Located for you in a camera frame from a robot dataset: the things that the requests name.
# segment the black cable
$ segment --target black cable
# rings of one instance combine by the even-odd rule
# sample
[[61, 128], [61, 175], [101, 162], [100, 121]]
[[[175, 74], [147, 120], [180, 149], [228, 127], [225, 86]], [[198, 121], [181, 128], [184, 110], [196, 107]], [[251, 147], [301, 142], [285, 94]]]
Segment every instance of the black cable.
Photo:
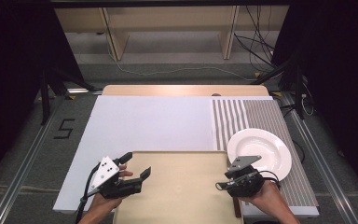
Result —
[[282, 102], [282, 100], [281, 100], [280, 98], [278, 98], [277, 96], [272, 96], [272, 98], [273, 98], [274, 100], [277, 100], [277, 101], [279, 102], [279, 103], [278, 103], [279, 106], [282, 106], [283, 102]]
[[295, 107], [291, 108], [289, 111], [286, 112], [286, 114], [283, 115], [283, 118], [285, 118], [292, 110], [296, 109]]
[[86, 206], [87, 199], [91, 196], [91, 195], [88, 195], [89, 185], [90, 185], [92, 176], [98, 170], [99, 167], [100, 167], [100, 162], [98, 162], [98, 165], [96, 165], [91, 170], [91, 173], [89, 174], [89, 179], [87, 180], [87, 184], [86, 184], [86, 187], [84, 189], [83, 197], [80, 199], [80, 204], [79, 204], [79, 206], [77, 208], [77, 216], [76, 216], [76, 222], [75, 223], [79, 223], [80, 219], [83, 217], [83, 211], [84, 211], [84, 207]]
[[[251, 20], [252, 20], [252, 23], [253, 23], [253, 25], [254, 25], [254, 27], [255, 27], [255, 35], [254, 35], [254, 37], [257, 35], [257, 37], [260, 39], [260, 41], [261, 42], [264, 42], [264, 43], [266, 43], [266, 41], [265, 41], [265, 39], [264, 39], [264, 37], [261, 35], [261, 33], [260, 33], [260, 10], [261, 10], [261, 7], [259, 7], [259, 6], [257, 6], [257, 14], [256, 14], [256, 16], [257, 16], [257, 24], [256, 24], [256, 22], [255, 22], [255, 20], [254, 20], [254, 18], [253, 18], [253, 16], [252, 16], [252, 14], [251, 14], [251, 12], [250, 12], [250, 10], [249, 10], [249, 8], [246, 6], [246, 10], [248, 11], [248, 13], [249, 13], [249, 16], [251, 17]], [[263, 49], [263, 51], [264, 51], [264, 54], [266, 55], [266, 57], [270, 60], [270, 58], [269, 58], [269, 56], [267, 56], [267, 54], [266, 54], [266, 51], [265, 51], [265, 49], [263, 48], [263, 46], [261, 46], [261, 48]]]
[[[272, 14], [272, 6], [269, 6], [269, 15], [268, 15], [268, 31], [267, 31], [267, 34], [266, 36], [262, 36], [261, 33], [260, 33], [260, 24], [258, 23], [258, 33], [260, 34], [260, 36], [263, 37], [263, 42], [266, 43], [266, 38], [267, 36], [269, 35], [269, 22], [270, 22], [270, 19], [271, 19], [271, 14]], [[266, 45], [267, 47], [267, 52], [269, 54], [269, 61], [271, 62], [272, 60], [272, 53], [271, 53], [271, 49], [269, 49], [269, 47]]]
[[254, 42], [257, 42], [257, 43], [259, 43], [259, 44], [265, 45], [265, 46], [267, 46], [267, 47], [269, 47], [269, 48], [271, 48], [271, 49], [275, 49], [274, 47], [272, 47], [272, 46], [269, 45], [268, 43], [266, 43], [266, 42], [261, 42], [261, 41], [259, 41], [259, 40], [252, 39], [251, 37], [246, 37], [246, 36], [243, 36], [243, 35], [237, 35], [237, 37], [243, 38], [243, 39], [248, 39], [248, 40], [253, 40]]
[[277, 187], [278, 187], [278, 189], [281, 189], [281, 185], [280, 185], [280, 182], [279, 182], [279, 178], [274, 174], [274, 173], [272, 173], [271, 171], [260, 171], [260, 172], [258, 172], [259, 174], [260, 173], [270, 173], [270, 174], [272, 174], [272, 175], [274, 175], [275, 176], [275, 179], [274, 178], [271, 178], [271, 177], [263, 177], [265, 180], [272, 180], [272, 181], [274, 181], [275, 182], [275, 184], [277, 185]]
[[260, 60], [263, 61], [264, 63], [268, 64], [269, 66], [275, 67], [272, 63], [267, 62], [266, 60], [264, 60], [264, 59], [262, 59], [260, 56], [258, 56], [256, 53], [254, 53], [251, 49], [247, 48], [247, 47], [240, 41], [240, 39], [238, 38], [238, 36], [237, 36], [236, 34], [234, 34], [234, 36], [237, 38], [237, 40], [238, 40], [238, 42], [240, 43], [240, 45], [241, 45], [244, 49], [248, 50], [249, 53], [253, 54], [255, 57], [257, 57], [258, 59], [260, 59]]
[[[256, 32], [254, 33], [254, 37], [253, 37], [253, 39], [252, 39], [251, 47], [249, 48], [249, 52], [251, 52], [251, 50], [252, 50], [253, 44], [254, 44], [254, 42], [255, 42], [255, 36], [256, 36]], [[250, 64], [252, 65], [252, 67], [254, 67], [254, 66], [253, 66], [253, 63], [252, 63], [252, 55], [251, 55], [251, 54], [249, 54], [249, 62], [250, 62]], [[260, 68], [261, 68], [261, 69], [259, 69], [259, 70], [266, 72], [265, 68], [264, 68], [263, 66], [261, 66], [261, 64], [260, 64], [258, 61], [256, 61], [256, 62], [257, 62], [257, 65], [260, 66]]]
[[293, 108], [295, 107], [296, 105], [283, 105], [280, 107], [280, 109], [287, 109], [287, 108]]
[[305, 160], [305, 151], [304, 151], [304, 149], [302, 148], [302, 146], [301, 146], [298, 142], [296, 142], [296, 141], [293, 140], [293, 139], [292, 139], [292, 141], [293, 141], [293, 143], [295, 143], [295, 144], [300, 148], [301, 153], [303, 154], [303, 157], [301, 158], [301, 163], [303, 163], [304, 160]]

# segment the white plate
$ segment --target white plate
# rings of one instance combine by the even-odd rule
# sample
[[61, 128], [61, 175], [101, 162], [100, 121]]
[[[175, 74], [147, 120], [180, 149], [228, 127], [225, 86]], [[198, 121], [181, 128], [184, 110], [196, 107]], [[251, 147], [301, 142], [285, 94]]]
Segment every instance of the white plate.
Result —
[[[228, 142], [227, 154], [232, 163], [239, 156], [261, 156], [252, 163], [258, 171], [271, 171], [283, 180], [292, 167], [292, 155], [286, 144], [275, 134], [261, 129], [245, 129], [235, 133]], [[275, 177], [261, 173], [264, 177]]]

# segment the cable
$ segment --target cable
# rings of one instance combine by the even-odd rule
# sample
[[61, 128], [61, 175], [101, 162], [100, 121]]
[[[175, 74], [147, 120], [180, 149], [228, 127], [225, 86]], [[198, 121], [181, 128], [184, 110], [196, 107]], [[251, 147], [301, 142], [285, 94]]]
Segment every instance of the cable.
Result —
[[281, 105], [283, 104], [282, 100], [281, 100], [280, 98], [278, 98], [277, 96], [272, 96], [272, 98], [273, 98], [274, 100], [280, 102], [278, 105], [281, 106]]
[[[254, 44], [254, 42], [255, 42], [255, 36], [256, 36], [256, 33], [254, 33], [254, 37], [253, 37], [253, 40], [252, 40], [252, 42], [251, 42], [251, 47], [250, 47], [249, 50], [248, 50], [248, 51], [249, 51], [249, 62], [250, 62], [251, 65], [253, 65], [253, 63], [252, 63], [252, 54], [251, 54], [251, 53], [252, 53], [253, 44]], [[253, 55], [254, 55], [255, 57], [261, 59], [261, 57], [259, 57], [257, 54], [253, 53]], [[265, 63], [267, 63], [269, 66], [274, 67], [274, 66], [272, 65], [272, 63], [270, 62], [269, 57], [267, 57], [267, 59], [269, 60], [268, 63], [267, 63], [265, 60], [262, 60], [262, 61], [265, 62]], [[256, 58], [255, 58], [255, 61], [257, 62], [258, 66], [260, 66], [260, 68], [261, 68], [262, 70], [265, 70], [265, 68], [264, 68], [263, 66], [261, 66], [260, 62], [258, 62]]]
[[279, 178], [274, 174], [274, 173], [272, 173], [271, 171], [260, 171], [260, 172], [258, 172], [258, 173], [270, 173], [270, 174], [272, 174], [272, 175], [274, 175], [275, 176], [275, 179], [276, 179], [276, 183], [279, 183]]
[[295, 107], [296, 105], [283, 105], [280, 107], [280, 109], [287, 109], [287, 108], [292, 108]]
[[270, 20], [271, 20], [271, 15], [272, 15], [272, 6], [269, 6], [269, 15], [268, 15], [268, 32], [267, 34], [264, 36], [264, 39], [267, 39], [267, 36], [269, 36], [269, 31], [270, 31]]
[[[249, 8], [247, 6], [246, 6], [246, 10], [248, 11], [249, 16], [251, 17], [252, 23], [253, 23], [253, 25], [255, 27], [255, 35], [254, 36], [257, 36], [260, 39], [261, 42], [266, 43], [265, 39], [263, 38], [263, 36], [260, 33], [260, 12], [261, 12], [261, 7], [257, 6], [257, 14], [256, 14], [256, 16], [257, 16], [257, 24], [256, 24], [256, 22], [254, 20], [254, 17], [252, 16], [252, 14], [251, 14], [251, 12], [250, 12], [250, 10], [249, 10]], [[270, 58], [267, 56], [267, 53], [266, 53], [265, 49], [263, 48], [263, 45], [261, 47], [262, 47], [266, 57], [270, 60]]]
[[296, 109], [295, 107], [291, 108], [289, 111], [286, 112], [286, 114], [283, 115], [283, 118], [285, 118], [292, 110]]
[[310, 94], [310, 90], [308, 89], [307, 85], [303, 82], [303, 86], [307, 90], [308, 94], [310, 95], [310, 98], [312, 98], [312, 94]]
[[91, 173], [89, 174], [89, 179], [87, 180], [87, 184], [86, 184], [86, 187], [84, 189], [83, 197], [80, 199], [80, 204], [79, 204], [79, 206], [77, 208], [77, 216], [76, 216], [76, 222], [75, 223], [78, 223], [80, 221], [80, 219], [83, 217], [84, 207], [86, 206], [88, 198], [91, 196], [91, 195], [88, 195], [89, 185], [90, 185], [92, 176], [98, 170], [99, 167], [100, 167], [100, 162], [98, 162], [98, 164], [91, 170]]
[[190, 67], [190, 68], [179, 68], [179, 69], [175, 69], [175, 70], [172, 70], [172, 71], [163, 71], [163, 72], [153, 72], [153, 73], [137, 73], [137, 72], [132, 72], [132, 71], [129, 71], [129, 70], [125, 70], [123, 68], [121, 68], [120, 64], [118, 62], [116, 62], [114, 60], [114, 62], [116, 63], [118, 69], [122, 72], [125, 72], [125, 73], [130, 73], [130, 74], [134, 74], [134, 75], [138, 75], [138, 76], [143, 76], [143, 77], [148, 77], [148, 76], [153, 76], [153, 75], [157, 75], [157, 74], [169, 74], [169, 73], [176, 73], [176, 72], [180, 72], [180, 71], [185, 71], [185, 70], [202, 70], [202, 69], [214, 69], [214, 70], [218, 70], [220, 72], [224, 72], [224, 73], [229, 73], [231, 75], [234, 75], [236, 77], [240, 77], [246, 81], [256, 81], [257, 79], [253, 79], [253, 78], [246, 78], [246, 77], [242, 77], [238, 74], [235, 74], [233, 72], [229, 72], [229, 71], [226, 71], [226, 70], [223, 70], [223, 69], [220, 69], [220, 68], [217, 68], [217, 67]]
[[246, 36], [243, 36], [243, 35], [236, 35], [236, 36], [239, 37], [239, 38], [243, 38], [243, 39], [253, 40], [254, 42], [257, 42], [259, 44], [265, 45], [265, 46], [267, 46], [267, 47], [269, 47], [271, 49], [275, 49], [274, 47], [272, 47], [271, 45], [269, 45], [266, 42], [261, 42], [259, 40], [255, 40], [255, 39], [252, 39], [251, 37], [246, 37]]
[[304, 99], [305, 99], [305, 97], [303, 97], [302, 99], [301, 99], [301, 104], [302, 104], [302, 106], [303, 106], [303, 109], [304, 109], [304, 111], [305, 111], [305, 113], [308, 115], [308, 116], [312, 116], [313, 115], [313, 105], [312, 105], [312, 110], [310, 111], [310, 113], [307, 111], [307, 109], [305, 108], [305, 106], [304, 106]]
[[293, 140], [293, 139], [292, 139], [292, 141], [293, 141], [293, 143], [294, 143], [296, 146], [298, 146], [298, 147], [300, 148], [301, 153], [302, 153], [302, 155], [303, 155], [303, 157], [301, 158], [301, 163], [303, 163], [304, 160], [305, 160], [305, 151], [304, 151], [304, 149], [302, 148], [302, 146], [301, 146], [298, 142], [296, 142], [296, 141]]
[[248, 47], [246, 47], [246, 46], [240, 41], [240, 39], [239, 39], [239, 37], [237, 36], [237, 34], [234, 33], [234, 36], [237, 38], [237, 40], [240, 42], [240, 45], [241, 45], [244, 49], [248, 50], [251, 54], [253, 54], [255, 57], [257, 57], [258, 59], [260, 59], [260, 60], [263, 61], [264, 63], [268, 64], [269, 66], [275, 67], [272, 63], [267, 62], [266, 60], [264, 60], [263, 58], [261, 58], [260, 56], [258, 56], [256, 53], [254, 53], [251, 49], [249, 49]]

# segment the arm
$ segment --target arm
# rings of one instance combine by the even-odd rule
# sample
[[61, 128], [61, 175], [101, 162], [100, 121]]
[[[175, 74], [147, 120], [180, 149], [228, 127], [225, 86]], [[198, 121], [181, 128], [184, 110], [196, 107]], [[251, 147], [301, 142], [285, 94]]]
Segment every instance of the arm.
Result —
[[[132, 176], [133, 173], [125, 171], [127, 166], [120, 165], [120, 176]], [[80, 220], [80, 224], [97, 224], [101, 222], [113, 209], [117, 208], [124, 198], [105, 199], [101, 194], [96, 194], [92, 200], [89, 211]]]
[[240, 198], [247, 203], [252, 203], [264, 213], [276, 217], [282, 224], [300, 223], [290, 210], [287, 202], [271, 181], [265, 181], [261, 190], [253, 197]]

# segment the wooden edge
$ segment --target wooden edge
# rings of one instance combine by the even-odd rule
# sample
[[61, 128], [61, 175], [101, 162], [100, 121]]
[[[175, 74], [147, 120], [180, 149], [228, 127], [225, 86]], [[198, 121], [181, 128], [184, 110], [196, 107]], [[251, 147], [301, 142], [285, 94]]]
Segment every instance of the wooden edge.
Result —
[[240, 200], [238, 198], [232, 198], [232, 202], [234, 203], [235, 217], [242, 217]]
[[235, 32], [238, 14], [240, 13], [240, 7], [233, 6], [229, 19], [229, 27], [225, 31], [221, 31], [219, 35], [220, 48], [222, 50], [223, 59], [229, 59], [231, 54], [232, 40]]
[[105, 7], [101, 7], [100, 12], [101, 12], [101, 17], [103, 19], [104, 25], [106, 26], [106, 32], [105, 32], [106, 41], [109, 44], [109, 48], [110, 48], [110, 52], [113, 57], [113, 60], [115, 60], [115, 62], [117, 62], [119, 60], [119, 58], [117, 56], [117, 50], [115, 48], [115, 42], [113, 40], [112, 32], [109, 29], [109, 15], [107, 14], [107, 10]]
[[269, 96], [260, 85], [108, 85], [103, 95], [129, 96]]

